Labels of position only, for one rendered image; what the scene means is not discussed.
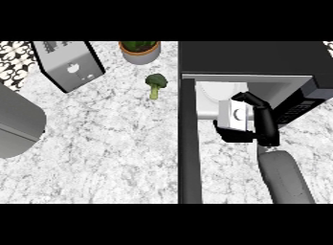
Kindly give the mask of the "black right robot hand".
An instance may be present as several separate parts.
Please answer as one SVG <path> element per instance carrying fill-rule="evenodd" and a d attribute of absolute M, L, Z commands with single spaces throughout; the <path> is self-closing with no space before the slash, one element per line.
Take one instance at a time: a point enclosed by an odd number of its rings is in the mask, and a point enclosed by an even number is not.
<path fill-rule="evenodd" d="M 270 103 L 251 92 L 238 93 L 232 100 L 245 102 L 252 106 L 255 131 L 223 127 L 220 120 L 214 120 L 214 126 L 222 139 L 227 143 L 251 143 L 252 140 L 257 140 L 261 146 L 279 146 L 281 132 Z"/>

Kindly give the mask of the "black microwave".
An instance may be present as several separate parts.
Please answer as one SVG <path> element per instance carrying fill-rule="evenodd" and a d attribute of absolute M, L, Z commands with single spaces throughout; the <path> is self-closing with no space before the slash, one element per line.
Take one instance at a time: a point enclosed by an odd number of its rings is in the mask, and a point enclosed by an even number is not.
<path fill-rule="evenodd" d="M 245 82 L 288 125 L 333 98 L 333 58 L 319 41 L 183 41 L 180 76 L 196 81 Z M 214 120 L 219 103 L 198 99 L 201 120 Z"/>

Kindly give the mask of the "white milk carton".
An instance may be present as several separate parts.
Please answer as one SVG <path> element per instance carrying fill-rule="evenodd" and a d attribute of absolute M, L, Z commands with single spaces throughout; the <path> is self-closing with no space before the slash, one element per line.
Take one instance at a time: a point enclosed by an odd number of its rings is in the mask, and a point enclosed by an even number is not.
<path fill-rule="evenodd" d="M 248 131 L 251 120 L 251 106 L 244 101 L 229 99 L 219 102 L 217 126 L 220 128 Z"/>

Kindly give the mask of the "white microwave turntable plate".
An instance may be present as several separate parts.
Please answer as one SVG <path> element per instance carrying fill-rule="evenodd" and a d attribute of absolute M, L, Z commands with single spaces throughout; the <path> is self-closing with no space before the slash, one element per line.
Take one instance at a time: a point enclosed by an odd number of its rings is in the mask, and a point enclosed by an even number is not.
<path fill-rule="evenodd" d="M 238 93 L 250 90 L 245 82 L 199 81 L 198 82 L 199 98 L 219 103 L 229 100 Z"/>

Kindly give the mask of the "green broccoli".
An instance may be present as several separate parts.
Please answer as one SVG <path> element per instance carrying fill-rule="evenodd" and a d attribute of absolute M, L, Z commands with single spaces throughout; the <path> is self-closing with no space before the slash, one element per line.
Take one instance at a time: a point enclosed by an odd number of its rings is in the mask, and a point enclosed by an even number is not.
<path fill-rule="evenodd" d="M 151 99 L 158 99 L 158 90 L 167 87 L 168 80 L 161 74 L 152 74 L 146 78 L 146 84 L 151 86 Z"/>

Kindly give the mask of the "potted plant in grey pot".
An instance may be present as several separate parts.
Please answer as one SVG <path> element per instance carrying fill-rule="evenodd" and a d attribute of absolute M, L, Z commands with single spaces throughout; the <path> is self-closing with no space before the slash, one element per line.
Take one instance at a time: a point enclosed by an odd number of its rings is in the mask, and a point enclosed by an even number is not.
<path fill-rule="evenodd" d="M 152 63 L 161 53 L 160 41 L 120 41 L 120 49 L 126 60 L 136 65 Z"/>

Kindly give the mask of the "dark grey microwave door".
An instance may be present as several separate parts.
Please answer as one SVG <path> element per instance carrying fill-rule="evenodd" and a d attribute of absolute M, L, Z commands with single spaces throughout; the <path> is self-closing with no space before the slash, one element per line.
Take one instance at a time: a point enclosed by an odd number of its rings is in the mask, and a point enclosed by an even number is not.
<path fill-rule="evenodd" d="M 179 103 L 179 203 L 202 203 L 195 79 L 183 78 Z"/>

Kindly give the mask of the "silver toaster with black sides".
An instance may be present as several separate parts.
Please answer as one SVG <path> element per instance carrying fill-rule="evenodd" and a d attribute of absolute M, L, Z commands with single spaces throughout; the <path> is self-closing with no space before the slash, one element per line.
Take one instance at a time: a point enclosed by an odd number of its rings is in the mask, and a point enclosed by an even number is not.
<path fill-rule="evenodd" d="M 43 74 L 70 93 L 106 73 L 89 41 L 33 41 Z"/>

